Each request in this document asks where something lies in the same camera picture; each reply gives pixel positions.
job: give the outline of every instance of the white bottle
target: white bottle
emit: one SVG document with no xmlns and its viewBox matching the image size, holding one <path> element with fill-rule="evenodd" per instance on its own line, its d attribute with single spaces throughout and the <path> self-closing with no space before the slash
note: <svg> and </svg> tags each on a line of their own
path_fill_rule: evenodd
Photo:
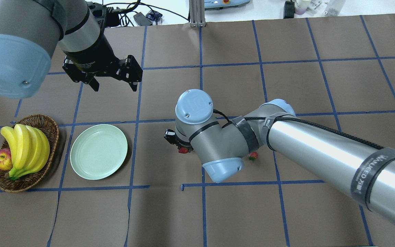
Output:
<svg viewBox="0 0 395 247">
<path fill-rule="evenodd" d="M 312 0 L 295 0 L 295 14 L 304 14 Z"/>
</svg>

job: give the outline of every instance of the plate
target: plate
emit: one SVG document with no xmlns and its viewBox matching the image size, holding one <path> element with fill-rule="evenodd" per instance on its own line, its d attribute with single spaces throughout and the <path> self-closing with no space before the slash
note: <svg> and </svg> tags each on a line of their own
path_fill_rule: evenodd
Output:
<svg viewBox="0 0 395 247">
<path fill-rule="evenodd" d="M 113 125 L 94 125 L 83 131 L 71 147 L 69 160 L 77 175 L 98 180 L 113 174 L 127 155 L 127 139 Z"/>
</svg>

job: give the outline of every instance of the bunch of bananas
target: bunch of bananas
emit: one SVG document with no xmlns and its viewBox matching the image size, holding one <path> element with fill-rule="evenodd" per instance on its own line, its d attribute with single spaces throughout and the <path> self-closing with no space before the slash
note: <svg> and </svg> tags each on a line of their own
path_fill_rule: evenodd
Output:
<svg viewBox="0 0 395 247">
<path fill-rule="evenodd" d="M 0 132 L 11 151 L 13 168 L 8 173 L 11 180 L 39 172 L 45 166 L 50 156 L 50 144 L 41 130 L 17 124 L 14 128 L 2 127 Z"/>
</svg>

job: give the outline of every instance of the wicker basket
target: wicker basket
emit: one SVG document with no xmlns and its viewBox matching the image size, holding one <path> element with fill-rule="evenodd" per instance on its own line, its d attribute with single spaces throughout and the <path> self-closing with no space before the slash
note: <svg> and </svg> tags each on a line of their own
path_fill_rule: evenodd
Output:
<svg viewBox="0 0 395 247">
<path fill-rule="evenodd" d="M 19 178 L 19 180 L 16 181 L 12 181 L 5 178 L 4 175 L 6 174 L 7 171 L 0 170 L 0 189 L 2 189 L 5 192 L 22 192 L 27 189 L 30 189 L 31 187 L 39 183 L 45 177 L 48 170 L 50 170 L 59 141 L 59 127 L 54 121 L 54 119 L 52 119 L 47 115 L 42 115 L 42 114 L 30 115 L 28 117 L 19 120 L 17 124 L 30 125 L 31 127 L 40 129 L 45 134 L 45 136 L 47 136 L 48 142 L 50 143 L 50 156 L 45 166 L 39 172 L 22 176 L 21 178 Z M 1 149 L 7 147 L 8 147 L 8 143 L 4 139 Z"/>
</svg>

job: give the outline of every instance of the gray strap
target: gray strap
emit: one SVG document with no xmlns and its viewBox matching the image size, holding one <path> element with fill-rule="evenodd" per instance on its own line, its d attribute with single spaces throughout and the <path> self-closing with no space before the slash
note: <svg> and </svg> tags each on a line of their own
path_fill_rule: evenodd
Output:
<svg viewBox="0 0 395 247">
<path fill-rule="evenodd" d="M 384 148 L 368 156 L 351 181 L 350 190 L 353 199 L 368 208 L 374 182 L 380 172 L 392 161 L 395 161 L 395 149 L 392 148 Z"/>
<path fill-rule="evenodd" d="M 248 144 L 249 153 L 257 150 L 260 147 L 259 141 L 257 140 L 257 136 L 255 136 L 255 133 L 252 130 L 251 125 L 249 125 L 248 121 L 243 116 L 238 116 L 231 121 L 245 138 L 246 143 Z"/>
<path fill-rule="evenodd" d="M 269 131 L 271 130 L 271 127 L 274 124 L 275 119 L 277 117 L 284 117 L 284 116 L 287 116 L 287 115 L 290 115 L 290 116 L 294 117 L 292 114 L 288 114 L 286 112 L 281 111 L 279 113 L 272 114 L 271 116 L 269 116 L 269 117 L 267 117 L 265 119 L 265 124 L 263 125 L 262 131 L 260 132 L 260 138 L 261 138 L 262 142 L 266 143 L 267 146 L 269 147 L 269 149 L 272 150 L 272 151 L 275 151 L 275 150 L 269 144 Z"/>
<path fill-rule="evenodd" d="M 65 35 L 66 26 L 68 24 L 68 18 L 65 9 L 62 7 L 59 1 L 58 0 L 32 0 L 32 1 L 40 4 L 42 7 L 46 8 L 50 12 L 51 17 L 57 22 L 57 24 L 60 26 L 61 29 L 61 35 L 59 40 L 63 39 L 63 36 Z"/>
</svg>

